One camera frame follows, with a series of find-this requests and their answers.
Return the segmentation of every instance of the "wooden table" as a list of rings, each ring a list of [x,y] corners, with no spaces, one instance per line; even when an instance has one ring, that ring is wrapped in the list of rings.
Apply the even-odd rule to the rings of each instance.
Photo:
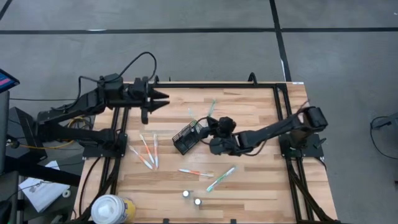
[[[307,100],[302,83],[287,83],[293,113]],[[230,223],[295,223],[292,197],[284,158],[280,155],[277,138],[270,139],[262,152],[255,157],[216,156],[209,147],[198,143],[182,156],[173,146],[172,137],[192,121],[188,109],[196,119],[206,116],[213,98],[216,106],[214,118],[229,116],[235,120],[236,132],[257,130],[278,121],[274,94],[267,88],[160,88],[170,95],[170,104],[152,115],[149,124],[141,123],[141,111],[130,111],[127,134],[129,145],[141,152],[149,161],[139,134],[143,134],[153,151],[153,132],[159,138],[159,170],[149,170],[139,158],[126,149],[122,159],[117,193],[131,198],[137,207],[135,223],[170,222]],[[280,94],[282,107],[284,101]],[[95,129],[111,127],[113,112],[106,110],[95,119]],[[75,210],[78,211],[81,186],[94,159],[85,162],[81,175]],[[206,188],[233,165],[237,170],[226,178],[214,191]],[[86,208],[98,191],[103,168],[101,159],[89,176],[83,196]],[[304,159],[308,188],[322,209],[336,217],[325,168],[315,159]],[[178,172],[177,169],[212,171],[215,178],[207,178]],[[196,207],[192,199],[182,197],[183,190],[191,190],[192,197],[202,199]],[[306,217],[302,196],[302,216]]]

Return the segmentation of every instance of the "small white bottle cap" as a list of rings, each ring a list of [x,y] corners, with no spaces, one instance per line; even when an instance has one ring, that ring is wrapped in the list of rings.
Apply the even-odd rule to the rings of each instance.
[[[182,196],[183,196],[183,197],[188,197],[188,196],[189,196],[189,191],[184,190],[184,191],[182,192]]]
[[[201,200],[199,198],[195,199],[195,205],[200,205],[201,204]]]

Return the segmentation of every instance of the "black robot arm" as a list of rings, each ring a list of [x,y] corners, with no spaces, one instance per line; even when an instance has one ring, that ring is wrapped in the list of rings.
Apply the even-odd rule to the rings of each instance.
[[[214,136],[210,141],[210,151],[213,154],[222,153],[230,156],[241,156],[251,152],[261,142],[288,133],[292,148],[298,149],[305,144],[309,135],[323,131],[328,125],[320,108],[314,106],[302,108],[288,118],[257,131],[242,131],[232,133],[236,124],[228,117],[219,121],[207,117],[208,127],[201,130],[201,137]]]
[[[66,128],[59,122],[77,116],[89,116],[102,113],[105,108],[132,108],[141,109],[141,121],[148,123],[148,112],[153,112],[169,104],[168,101],[157,101],[169,96],[156,91],[148,83],[148,78],[136,78],[133,84],[123,83],[123,78],[118,74],[101,77],[94,90],[81,95],[76,102],[41,111],[37,116],[36,134],[41,141],[54,141],[56,139],[90,140],[98,144],[114,143],[116,135],[112,129],[89,131],[82,129]]]

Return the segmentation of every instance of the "paper sheet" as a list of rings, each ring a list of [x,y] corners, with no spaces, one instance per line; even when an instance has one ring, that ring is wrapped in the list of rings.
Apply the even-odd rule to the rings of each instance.
[[[60,170],[58,163],[56,161],[49,162],[46,167],[51,167],[53,169]],[[47,184],[47,181],[31,178],[29,177],[25,181],[19,184],[21,189],[26,188],[23,193],[30,200],[32,205],[35,207],[37,212],[43,212],[48,206],[51,205],[52,202],[55,201],[59,196],[61,196],[62,192],[69,189],[69,185],[66,184],[58,184],[51,183]]]

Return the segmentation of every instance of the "gray carpet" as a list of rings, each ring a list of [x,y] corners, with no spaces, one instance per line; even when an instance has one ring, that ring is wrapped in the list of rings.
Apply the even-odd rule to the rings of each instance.
[[[277,0],[282,28],[398,27],[397,1]],[[273,27],[268,0],[13,0],[0,30]],[[293,81],[305,82],[329,127],[324,150],[339,219],[396,223],[398,161],[382,157],[369,135],[376,116],[398,112],[398,32],[283,33]],[[2,35],[0,67],[21,81],[11,97],[73,98],[77,77],[119,73],[151,51],[161,80],[283,81],[275,33]],[[138,60],[125,80],[149,75]],[[83,83],[83,91],[93,87]],[[12,101],[35,115],[61,102]],[[374,132],[380,150],[398,157],[397,129]],[[67,152],[71,156],[78,152]],[[52,152],[52,158],[63,154]]]

